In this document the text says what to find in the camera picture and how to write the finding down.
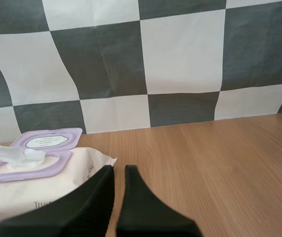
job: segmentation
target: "fabric backdrop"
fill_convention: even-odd
[[[0,0],[0,142],[282,112],[282,0]]]

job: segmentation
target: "lavender plastic lid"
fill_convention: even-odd
[[[81,128],[30,131],[18,137],[11,147],[50,152],[70,150],[77,145],[81,133]]]

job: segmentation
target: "wooden table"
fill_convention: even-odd
[[[282,237],[282,114],[83,135],[78,146],[118,157],[107,237],[127,164],[205,237]]]

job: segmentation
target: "printed label on lid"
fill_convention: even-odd
[[[68,140],[67,137],[64,136],[37,137],[30,140],[27,143],[27,147],[29,148],[52,147],[59,145],[67,140]]]

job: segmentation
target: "white package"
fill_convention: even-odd
[[[74,148],[72,157],[61,173],[49,178],[0,183],[0,221],[40,208],[70,193],[104,165],[114,165],[113,159],[93,148]],[[57,161],[46,157],[44,164],[36,168],[0,167],[0,173],[39,170]]]

